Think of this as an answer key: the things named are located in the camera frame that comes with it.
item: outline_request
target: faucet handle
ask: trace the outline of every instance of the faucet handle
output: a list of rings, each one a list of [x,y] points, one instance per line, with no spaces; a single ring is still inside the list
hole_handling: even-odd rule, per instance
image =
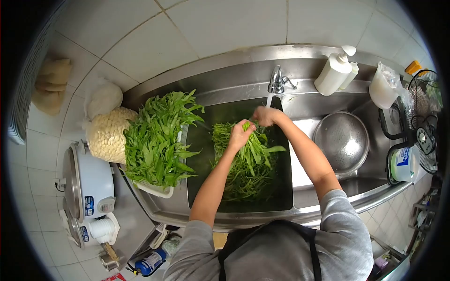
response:
[[[289,80],[289,78],[287,76],[283,76],[281,77],[281,80],[283,81],[284,84],[289,83],[291,85],[291,88],[296,90],[297,87],[294,86],[294,84],[292,84],[292,82]]]

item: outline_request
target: rice cooker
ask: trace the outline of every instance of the rice cooker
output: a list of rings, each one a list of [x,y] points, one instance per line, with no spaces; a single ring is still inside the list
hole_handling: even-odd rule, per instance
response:
[[[64,212],[65,217],[61,216],[64,229],[68,230],[70,235],[69,239],[77,245],[78,248],[86,248],[94,245],[100,245],[100,242],[93,238],[89,231],[89,222],[95,219],[85,219],[84,222],[79,223],[69,211],[66,198],[63,198],[63,209],[60,212]]]
[[[93,157],[80,140],[66,150],[63,160],[64,197],[71,215],[82,223],[114,210],[113,172],[109,162]]]

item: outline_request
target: faucet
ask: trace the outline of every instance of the faucet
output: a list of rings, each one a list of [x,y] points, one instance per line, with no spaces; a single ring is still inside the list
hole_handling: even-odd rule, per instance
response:
[[[281,76],[281,66],[276,65],[274,70],[272,71],[272,75],[270,75],[269,86],[267,87],[267,91],[270,94],[282,94],[284,92],[284,85],[289,83],[292,89],[297,89],[294,84],[287,78],[286,76]]]

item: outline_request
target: pump dispenser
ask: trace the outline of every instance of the pump dispenser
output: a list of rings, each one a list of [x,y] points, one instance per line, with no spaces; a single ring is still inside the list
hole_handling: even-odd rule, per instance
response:
[[[314,81],[314,85],[319,93],[329,96],[336,92],[342,85],[348,74],[352,70],[352,65],[348,62],[347,56],[353,56],[356,48],[353,46],[342,46],[343,53],[332,53],[327,60],[319,77]]]

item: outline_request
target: green leafy vegetable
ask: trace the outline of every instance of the green leafy vegetable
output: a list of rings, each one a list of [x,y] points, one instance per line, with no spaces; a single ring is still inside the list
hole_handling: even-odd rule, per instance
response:
[[[235,124],[216,123],[213,127],[212,140],[216,153],[213,167],[228,145],[230,132]],[[247,130],[250,122],[243,125]],[[286,151],[282,146],[267,147],[265,128],[257,126],[244,147],[234,158],[227,176],[222,200],[224,201],[255,201],[269,199],[269,187],[272,183],[272,166],[276,162],[276,155],[272,152]]]
[[[134,182],[147,181],[150,184],[164,188],[175,186],[182,178],[194,177],[195,171],[181,162],[200,152],[190,152],[178,142],[181,126],[194,121],[204,122],[192,113],[204,106],[195,103],[195,90],[189,94],[171,92],[160,98],[149,98],[144,107],[139,110],[135,121],[130,121],[128,129],[123,131],[126,139],[125,175]]]

